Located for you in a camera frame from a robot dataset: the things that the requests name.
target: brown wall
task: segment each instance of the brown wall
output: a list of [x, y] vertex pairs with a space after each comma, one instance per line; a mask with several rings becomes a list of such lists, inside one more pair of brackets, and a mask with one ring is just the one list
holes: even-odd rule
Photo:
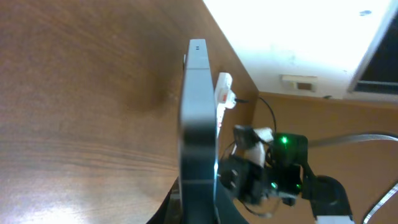
[[[398, 133], [398, 106], [260, 95], [274, 109], [279, 131], [303, 134], [309, 140], [365, 131]], [[273, 127], [271, 114], [261, 101], [256, 105], [253, 126]], [[315, 174], [329, 175], [344, 185], [356, 223], [398, 178], [397, 160], [398, 143], [390, 141], [314, 148], [308, 153]], [[395, 196], [373, 216], [371, 223], [396, 223], [397, 207]], [[264, 221], [246, 211], [243, 214], [251, 223], [313, 223], [310, 204], [302, 199], [293, 208], [281, 204], [271, 220]]]

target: green light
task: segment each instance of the green light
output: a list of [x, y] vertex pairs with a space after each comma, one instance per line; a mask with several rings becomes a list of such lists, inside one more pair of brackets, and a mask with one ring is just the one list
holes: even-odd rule
[[284, 144], [286, 144], [286, 143], [287, 143], [287, 137], [282, 137], [280, 140], [281, 140], [281, 141], [282, 141], [282, 143], [284, 143]]

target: curved metal tube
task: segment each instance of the curved metal tube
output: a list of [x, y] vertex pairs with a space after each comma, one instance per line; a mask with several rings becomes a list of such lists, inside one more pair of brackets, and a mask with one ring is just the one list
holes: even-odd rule
[[[308, 147], [323, 147], [323, 146], [334, 146], [337, 144], [346, 144], [362, 141], [372, 140], [390, 140], [398, 141], [398, 135], [390, 133], [362, 133], [362, 134], [348, 134], [344, 136], [337, 136], [326, 139], [319, 139], [310, 141]], [[367, 224], [371, 217], [398, 191], [398, 183], [385, 194], [383, 197], [373, 206], [372, 209], [364, 216], [363, 224]]]

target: wood grain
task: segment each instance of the wood grain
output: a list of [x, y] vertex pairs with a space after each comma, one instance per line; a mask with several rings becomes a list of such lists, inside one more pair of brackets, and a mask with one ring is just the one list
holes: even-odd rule
[[201, 1], [0, 1], [0, 222], [145, 223], [175, 180], [182, 59], [208, 45], [250, 124], [258, 94]]
[[[352, 101], [314, 100], [260, 93], [274, 110], [278, 131], [303, 134], [311, 139], [366, 131], [398, 133], [398, 106]], [[273, 127], [268, 108], [258, 101], [254, 127]], [[351, 204], [355, 223], [361, 223], [367, 209], [398, 179], [398, 143], [369, 141], [308, 150], [308, 163], [316, 175], [340, 181]], [[264, 204], [264, 210], [274, 202]], [[369, 223], [396, 223], [398, 195], [383, 206]], [[251, 223], [265, 221], [244, 211]], [[295, 207], [281, 205], [267, 223], [313, 223], [308, 201], [297, 200]]]

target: wall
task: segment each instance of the wall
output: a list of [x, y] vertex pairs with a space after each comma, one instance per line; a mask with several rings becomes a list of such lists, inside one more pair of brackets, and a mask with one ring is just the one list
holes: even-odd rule
[[[303, 134], [309, 140], [365, 131], [398, 133], [398, 107], [393, 105], [260, 95], [274, 109], [280, 132]], [[261, 101], [256, 105], [253, 126], [273, 127], [270, 112]], [[361, 222], [371, 204], [398, 178], [397, 160], [398, 143], [387, 141], [320, 147], [309, 149], [308, 153], [308, 162], [315, 174], [329, 175], [344, 185], [356, 223]], [[397, 196], [388, 201], [370, 223], [395, 223]], [[266, 203], [265, 207], [271, 207], [272, 203]], [[251, 223], [264, 223], [246, 211], [243, 214]], [[313, 223], [310, 204], [302, 199], [293, 208], [281, 204], [275, 217], [267, 223]]]
[[[342, 98], [391, 0], [204, 2], [259, 91]], [[317, 76], [318, 90], [286, 90], [281, 74]]]

